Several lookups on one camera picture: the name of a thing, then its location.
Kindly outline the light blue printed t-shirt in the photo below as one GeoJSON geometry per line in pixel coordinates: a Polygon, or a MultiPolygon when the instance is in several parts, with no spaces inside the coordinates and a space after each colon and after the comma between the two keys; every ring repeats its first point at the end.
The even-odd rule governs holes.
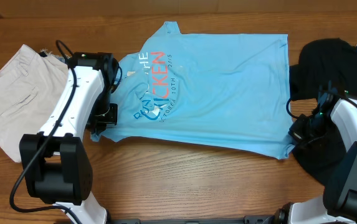
{"type": "Polygon", "coordinates": [[[118,120],[102,136],[226,147],[285,159],[293,149],[288,37],[183,34],[165,22],[120,60],[118,120]]]}

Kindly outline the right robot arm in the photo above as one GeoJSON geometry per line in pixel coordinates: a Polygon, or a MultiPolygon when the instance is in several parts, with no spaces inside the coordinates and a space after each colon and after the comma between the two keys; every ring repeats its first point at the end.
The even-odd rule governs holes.
{"type": "Polygon", "coordinates": [[[357,98],[320,90],[311,116],[301,115],[289,129],[306,170],[315,168],[323,194],[287,203],[271,223],[357,223],[357,98]]]}

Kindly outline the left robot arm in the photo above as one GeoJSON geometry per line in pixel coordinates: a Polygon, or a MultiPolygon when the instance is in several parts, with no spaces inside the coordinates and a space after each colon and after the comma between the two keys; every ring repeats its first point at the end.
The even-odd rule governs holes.
{"type": "Polygon", "coordinates": [[[19,143],[28,194],[61,209],[72,223],[111,223],[92,193],[93,170],[82,138],[117,123],[112,90],[121,68],[111,53],[76,52],[65,89],[49,119],[19,143]]]}

